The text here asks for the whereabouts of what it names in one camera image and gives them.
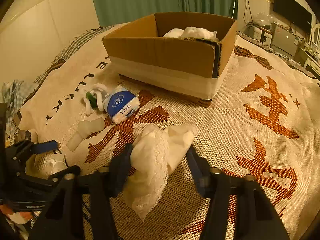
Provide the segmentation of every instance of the blanket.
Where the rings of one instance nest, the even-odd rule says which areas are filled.
[[[229,175],[252,174],[273,203],[290,239],[299,239],[320,208],[318,80],[237,36],[220,90],[211,106],[203,108],[164,90],[122,81],[101,42],[120,26],[97,35],[50,72],[21,108],[20,129],[28,130],[32,140],[59,143],[57,151],[29,160],[27,173],[46,177],[51,170],[44,158],[65,154],[69,166],[79,165],[82,175],[90,174],[108,165],[149,123],[160,129],[192,124],[199,130],[193,143],[198,154]],[[119,125],[105,112],[87,117],[79,91],[95,83],[121,84],[138,96],[139,109]],[[104,118],[105,129],[71,152],[66,143],[77,124],[99,117]],[[122,194],[110,202],[124,240],[198,239],[209,205],[209,199],[196,192],[186,159],[170,175],[161,200],[144,222],[126,206]],[[92,239],[87,195],[83,210],[86,239]],[[235,214],[236,196],[231,196],[226,239],[233,238]]]

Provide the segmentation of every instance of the black tv screen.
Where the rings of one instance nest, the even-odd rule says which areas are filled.
[[[310,34],[312,15],[295,0],[274,0],[273,11],[281,14],[304,32]]]

